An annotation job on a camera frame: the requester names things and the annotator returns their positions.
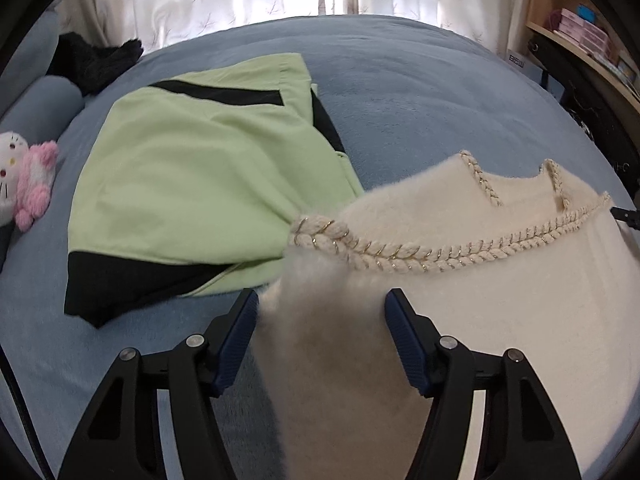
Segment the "cream fuzzy cardigan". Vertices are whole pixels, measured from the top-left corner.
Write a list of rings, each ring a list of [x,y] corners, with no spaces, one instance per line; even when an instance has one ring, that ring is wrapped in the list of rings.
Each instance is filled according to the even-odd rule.
[[[551,160],[506,178],[461,152],[297,219],[253,339],[285,477],[407,473],[431,403],[384,320],[396,287],[470,349],[522,350],[600,477],[639,418],[639,237],[612,206]]]

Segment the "black clothing pile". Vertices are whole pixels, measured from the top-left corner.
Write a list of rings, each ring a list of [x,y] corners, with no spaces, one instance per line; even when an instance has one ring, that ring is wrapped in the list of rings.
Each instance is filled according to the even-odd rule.
[[[96,96],[142,57],[139,39],[130,39],[119,47],[96,47],[77,32],[58,36],[47,74],[68,79],[83,96]]]

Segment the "pink boxes on shelf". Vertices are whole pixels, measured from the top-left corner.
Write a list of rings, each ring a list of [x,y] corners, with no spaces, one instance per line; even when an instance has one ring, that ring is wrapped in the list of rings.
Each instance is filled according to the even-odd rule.
[[[544,21],[544,27],[552,32],[560,32],[591,54],[598,54],[609,60],[618,55],[618,47],[605,29],[567,8],[553,10]]]

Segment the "green and black garment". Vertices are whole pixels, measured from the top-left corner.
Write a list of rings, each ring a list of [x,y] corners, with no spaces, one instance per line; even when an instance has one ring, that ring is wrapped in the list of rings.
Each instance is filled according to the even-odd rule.
[[[102,327],[268,283],[301,214],[361,193],[301,55],[155,81],[113,104],[79,175],[64,311]]]

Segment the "blue bed blanket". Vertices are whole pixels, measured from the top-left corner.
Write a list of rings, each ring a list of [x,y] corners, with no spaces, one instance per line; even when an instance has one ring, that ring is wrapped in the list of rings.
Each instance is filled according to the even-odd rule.
[[[552,158],[618,206],[632,197],[554,97],[471,40],[402,18],[289,18],[215,32],[156,51],[85,107],[58,138],[60,169],[46,215],[15,233],[1,273],[1,343],[44,454],[62,463],[75,427],[116,354],[172,348],[233,304],[182,298],[94,328],[63,311],[66,230],[76,181],[113,102],[163,78],[276,52],[304,58],[367,188],[460,150],[488,171],[534,174]]]

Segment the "pink white cat plush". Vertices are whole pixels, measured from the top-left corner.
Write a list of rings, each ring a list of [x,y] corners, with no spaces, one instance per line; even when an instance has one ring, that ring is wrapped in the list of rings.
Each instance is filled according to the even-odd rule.
[[[16,132],[1,135],[1,225],[28,231],[47,211],[55,178],[58,144],[29,145]]]

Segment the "lower blue rolled pillow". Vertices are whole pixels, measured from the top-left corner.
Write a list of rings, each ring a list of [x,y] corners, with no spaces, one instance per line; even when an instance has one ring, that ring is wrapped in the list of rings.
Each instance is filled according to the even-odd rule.
[[[15,132],[29,145],[57,141],[85,107],[81,91],[59,76],[36,80],[1,118],[1,132]]]

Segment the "blue rolled pillow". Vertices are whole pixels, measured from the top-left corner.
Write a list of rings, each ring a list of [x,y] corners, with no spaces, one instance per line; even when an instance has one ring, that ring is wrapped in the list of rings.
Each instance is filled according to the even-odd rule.
[[[57,141],[85,107],[81,91],[59,76],[36,80],[1,118],[1,132],[15,132],[29,145]]]
[[[60,22],[53,10],[44,12],[22,40],[0,79],[0,113],[4,113],[51,64],[58,46]]]

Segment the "upper blue rolled pillow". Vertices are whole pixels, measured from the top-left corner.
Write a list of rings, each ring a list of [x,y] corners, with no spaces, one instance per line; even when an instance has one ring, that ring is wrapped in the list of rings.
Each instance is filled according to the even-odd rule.
[[[22,40],[0,79],[0,113],[4,113],[51,64],[58,46],[60,22],[53,10],[44,12]]]

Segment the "wooden wall shelf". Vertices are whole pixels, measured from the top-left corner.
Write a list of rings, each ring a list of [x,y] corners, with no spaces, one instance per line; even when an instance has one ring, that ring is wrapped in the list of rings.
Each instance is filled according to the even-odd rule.
[[[639,120],[639,0],[524,0],[514,50],[545,39],[582,63],[614,110]]]

